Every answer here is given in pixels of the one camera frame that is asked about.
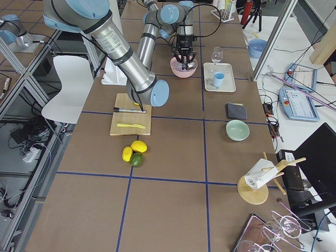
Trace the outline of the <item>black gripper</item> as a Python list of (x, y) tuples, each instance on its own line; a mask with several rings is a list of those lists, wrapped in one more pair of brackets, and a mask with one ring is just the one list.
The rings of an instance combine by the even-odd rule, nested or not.
[(193, 62), (197, 52), (193, 49), (193, 42), (197, 41), (197, 38), (194, 34), (191, 35), (176, 35), (176, 45), (173, 49), (173, 55), (176, 59), (174, 69), (184, 70), (185, 65), (189, 62)]

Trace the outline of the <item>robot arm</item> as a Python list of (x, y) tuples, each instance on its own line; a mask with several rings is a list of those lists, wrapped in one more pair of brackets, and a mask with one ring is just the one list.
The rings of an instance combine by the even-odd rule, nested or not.
[(14, 14), (1, 17), (1, 39), (15, 53), (33, 53), (38, 46), (33, 42), (33, 36)]
[(196, 53), (192, 49), (193, 2), (180, 1), (158, 9), (155, 1), (144, 1), (148, 13), (145, 29), (135, 53), (112, 20), (109, 1), (44, 1), (44, 22), (53, 29), (92, 36), (112, 63), (127, 77), (129, 98), (140, 105), (160, 107), (169, 98), (169, 85), (149, 71), (158, 33), (176, 32), (174, 57), (186, 66)]

